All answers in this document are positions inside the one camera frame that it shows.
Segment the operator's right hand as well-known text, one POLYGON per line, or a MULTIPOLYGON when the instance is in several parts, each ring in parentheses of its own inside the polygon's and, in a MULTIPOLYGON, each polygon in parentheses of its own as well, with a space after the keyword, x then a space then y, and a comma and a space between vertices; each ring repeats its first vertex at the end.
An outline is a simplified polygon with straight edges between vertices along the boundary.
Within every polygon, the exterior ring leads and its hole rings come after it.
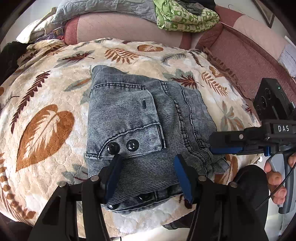
MULTIPOLYGON (((288 158, 288 164, 292 168, 295 164, 295 153, 288 158)), ((270 192, 274 192, 276 188, 282 182, 282 176, 278 172, 273 172, 269 162, 266 162, 264 165, 264 171, 266 172, 266 177, 268 181, 268 188, 270 192)), ((277 192, 271 197, 273 202, 277 205, 282 205, 285 202, 285 197, 287 195, 287 189, 284 186, 281 186, 277 192)))

